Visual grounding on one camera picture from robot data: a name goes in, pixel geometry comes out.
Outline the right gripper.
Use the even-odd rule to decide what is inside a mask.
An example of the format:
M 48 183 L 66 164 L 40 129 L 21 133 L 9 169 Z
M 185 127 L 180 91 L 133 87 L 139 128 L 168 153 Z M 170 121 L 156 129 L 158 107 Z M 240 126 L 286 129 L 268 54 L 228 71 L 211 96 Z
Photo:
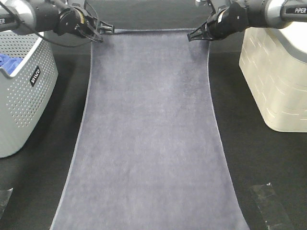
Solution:
M 195 31 L 187 34 L 188 41 L 213 41 L 225 39 L 231 34 L 248 28 L 248 11 L 245 6 L 231 4 L 211 16 Z

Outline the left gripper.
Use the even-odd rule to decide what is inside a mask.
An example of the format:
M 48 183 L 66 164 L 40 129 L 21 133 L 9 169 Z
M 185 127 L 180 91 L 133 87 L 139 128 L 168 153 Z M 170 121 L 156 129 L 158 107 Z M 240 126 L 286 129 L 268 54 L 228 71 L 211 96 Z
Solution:
M 101 35 L 113 35 L 115 27 L 99 21 L 86 7 L 78 5 L 59 6 L 59 20 L 54 28 L 57 35 L 73 34 L 81 38 L 98 38 Z

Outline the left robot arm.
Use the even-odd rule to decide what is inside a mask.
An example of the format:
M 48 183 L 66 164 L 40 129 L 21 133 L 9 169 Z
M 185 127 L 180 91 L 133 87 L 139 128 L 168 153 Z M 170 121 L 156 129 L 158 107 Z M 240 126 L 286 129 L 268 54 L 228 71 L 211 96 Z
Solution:
M 102 42 L 112 35 L 114 26 L 99 19 L 86 0 L 2 0 L 0 31 L 18 35 L 53 31 Z

